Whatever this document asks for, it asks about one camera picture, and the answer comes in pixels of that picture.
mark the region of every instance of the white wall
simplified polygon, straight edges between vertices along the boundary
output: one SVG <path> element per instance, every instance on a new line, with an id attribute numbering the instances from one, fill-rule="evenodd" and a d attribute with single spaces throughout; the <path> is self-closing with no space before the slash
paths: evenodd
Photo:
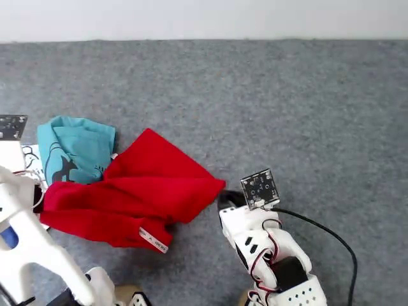
<path id="1" fill-rule="evenodd" d="M 0 0 L 0 42 L 408 38 L 408 0 Z"/>

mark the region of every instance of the gray carpet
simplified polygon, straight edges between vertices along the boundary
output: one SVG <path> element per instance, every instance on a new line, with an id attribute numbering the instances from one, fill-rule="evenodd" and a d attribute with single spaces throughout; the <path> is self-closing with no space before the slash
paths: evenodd
<path id="1" fill-rule="evenodd" d="M 337 231 L 360 263 L 355 305 L 407 305 L 408 42 L 143 41 L 0 45 L 0 113 L 116 126 L 118 151 L 150 127 L 215 176 L 271 167 L 282 207 Z M 351 258 L 281 216 L 330 305 L 345 305 Z M 215 205 L 174 227 L 167 254 L 51 231 L 87 270 L 141 284 L 154 305 L 235 305 L 250 285 Z M 63 283 L 36 268 L 47 300 Z"/>

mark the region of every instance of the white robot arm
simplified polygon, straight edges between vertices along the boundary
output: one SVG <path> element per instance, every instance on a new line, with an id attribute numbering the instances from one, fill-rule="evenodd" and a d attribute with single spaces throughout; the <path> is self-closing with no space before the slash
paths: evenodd
<path id="1" fill-rule="evenodd" d="M 245 178 L 242 183 L 244 193 L 225 191 L 218 206 L 222 233 L 254 280 L 246 305 L 327 305 L 317 277 L 311 274 L 308 255 L 282 229 L 278 213 L 266 209 L 264 198 L 269 197 L 269 205 L 279 202 L 270 170 Z"/>
<path id="2" fill-rule="evenodd" d="M 317 277 L 310 273 L 312 263 L 308 255 L 287 231 L 280 229 L 276 212 L 259 208 L 249 210 L 247 206 L 224 207 L 219 211 L 219 217 L 224 236 L 254 279 L 254 292 L 258 298 L 252 299 L 253 305 L 257 305 L 256 300 L 258 305 L 265 306 L 327 305 Z M 273 264 L 278 265 L 285 259 L 293 260 L 286 267 L 280 268 L 286 269 L 283 273 L 276 266 L 279 273 L 275 273 Z M 299 272 L 303 272 L 306 278 L 299 277 Z M 282 277 L 295 278 L 296 285 L 283 291 L 280 282 Z M 298 284 L 296 278 L 300 278 L 302 282 Z M 290 280 L 283 282 L 286 286 Z"/>
<path id="3" fill-rule="evenodd" d="M 0 305 L 37 305 L 31 290 L 29 263 L 60 275 L 68 285 L 49 306 L 150 305 L 142 292 L 135 292 L 130 303 L 116 299 L 115 286 L 101 267 L 84 275 L 68 252 L 40 224 L 32 210 L 33 199 L 34 180 L 14 175 L 0 166 L 0 232 L 11 229 L 18 237 L 13 246 L 0 237 Z"/>

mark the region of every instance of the blue part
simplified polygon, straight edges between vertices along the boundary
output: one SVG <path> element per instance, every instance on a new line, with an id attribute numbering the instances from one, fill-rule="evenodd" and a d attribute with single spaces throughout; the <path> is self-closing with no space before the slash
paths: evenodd
<path id="1" fill-rule="evenodd" d="M 18 245 L 18 236 L 12 227 L 6 228 L 0 235 L 11 249 Z"/>
<path id="2" fill-rule="evenodd" d="M 110 164 L 115 128 L 85 118 L 58 116 L 37 128 L 45 179 L 90 184 Z"/>

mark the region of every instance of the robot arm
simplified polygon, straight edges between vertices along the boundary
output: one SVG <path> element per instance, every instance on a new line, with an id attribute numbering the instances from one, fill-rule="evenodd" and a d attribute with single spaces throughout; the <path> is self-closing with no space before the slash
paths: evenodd
<path id="1" fill-rule="evenodd" d="M 0 283 L 15 303 L 32 300 L 27 264 L 37 263 L 60 275 L 82 305 L 92 305 L 95 294 L 89 281 L 72 257 L 54 243 L 33 214 L 34 180 L 19 177 L 0 166 L 0 224 L 2 230 L 11 226 L 18 236 L 14 248 L 2 240 Z"/>
<path id="2" fill-rule="evenodd" d="M 261 209 L 255 201 L 247 205 L 247 200 L 242 193 L 225 191 L 218 202 L 222 233 L 254 280 L 246 305 L 327 305 L 317 277 L 310 273 L 308 255 L 281 228 L 278 213 Z"/>

